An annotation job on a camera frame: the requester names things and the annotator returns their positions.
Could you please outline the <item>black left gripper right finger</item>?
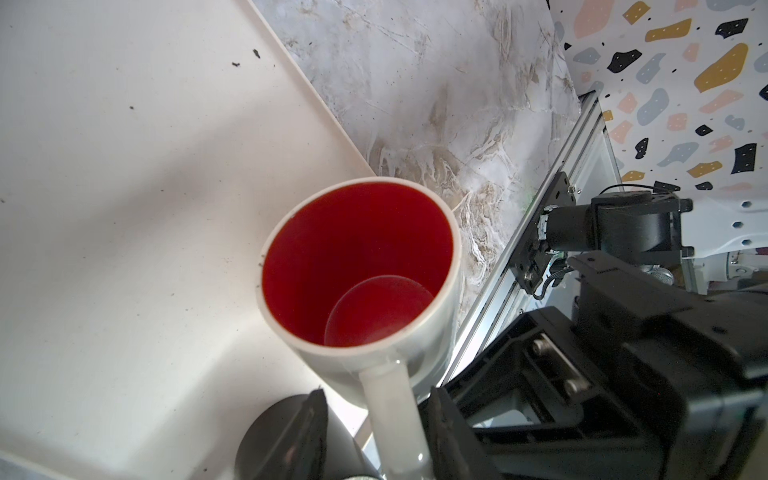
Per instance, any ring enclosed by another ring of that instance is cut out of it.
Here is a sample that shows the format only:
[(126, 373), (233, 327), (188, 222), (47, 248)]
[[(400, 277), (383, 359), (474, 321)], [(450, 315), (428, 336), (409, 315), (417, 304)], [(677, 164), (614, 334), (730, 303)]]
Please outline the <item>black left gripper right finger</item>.
[(445, 388), (431, 389), (425, 429), (437, 479), (501, 478)]

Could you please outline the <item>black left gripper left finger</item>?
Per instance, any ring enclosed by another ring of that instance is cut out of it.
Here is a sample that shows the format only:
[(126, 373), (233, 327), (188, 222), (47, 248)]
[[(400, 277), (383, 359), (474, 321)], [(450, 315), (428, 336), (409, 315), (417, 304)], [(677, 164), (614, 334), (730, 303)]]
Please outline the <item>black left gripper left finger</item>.
[(283, 430), (273, 460), (277, 479), (322, 479), (327, 457), (329, 409), (322, 389), (280, 403)]

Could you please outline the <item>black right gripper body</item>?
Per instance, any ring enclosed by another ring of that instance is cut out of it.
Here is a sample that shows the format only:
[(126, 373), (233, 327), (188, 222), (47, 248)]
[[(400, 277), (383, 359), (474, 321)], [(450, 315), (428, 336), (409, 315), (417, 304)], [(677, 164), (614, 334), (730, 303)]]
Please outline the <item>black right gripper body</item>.
[(444, 388), (503, 479), (763, 479), (767, 288), (701, 297), (603, 252)]

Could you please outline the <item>black mug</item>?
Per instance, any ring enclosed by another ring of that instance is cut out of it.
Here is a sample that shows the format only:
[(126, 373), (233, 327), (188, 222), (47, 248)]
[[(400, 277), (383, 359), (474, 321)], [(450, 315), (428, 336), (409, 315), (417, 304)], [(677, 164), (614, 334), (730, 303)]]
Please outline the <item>black mug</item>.
[[(284, 399), (263, 412), (244, 435), (235, 459), (237, 479), (277, 479), (273, 453), (283, 430), (280, 403)], [(322, 479), (378, 479), (378, 470), (329, 405), (328, 409), (327, 457)]]

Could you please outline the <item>white mug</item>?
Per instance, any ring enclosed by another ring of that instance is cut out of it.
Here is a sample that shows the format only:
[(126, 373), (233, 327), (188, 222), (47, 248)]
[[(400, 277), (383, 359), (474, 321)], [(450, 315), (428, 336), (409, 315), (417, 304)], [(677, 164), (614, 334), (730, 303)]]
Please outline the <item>white mug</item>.
[(448, 368), (461, 261), (447, 204), (417, 183), (388, 177), (313, 195), (262, 251), (264, 319), (325, 383), (367, 410), (389, 479), (434, 475), (417, 402)]

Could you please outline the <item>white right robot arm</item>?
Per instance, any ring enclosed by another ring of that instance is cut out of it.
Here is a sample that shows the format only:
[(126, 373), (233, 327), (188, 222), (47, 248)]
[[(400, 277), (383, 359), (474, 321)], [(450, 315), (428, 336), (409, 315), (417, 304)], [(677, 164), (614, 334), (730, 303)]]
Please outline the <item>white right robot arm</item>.
[(705, 243), (756, 256), (756, 198), (619, 184), (577, 204), (558, 174), (421, 404), (440, 479), (763, 479), (767, 288), (679, 288)]

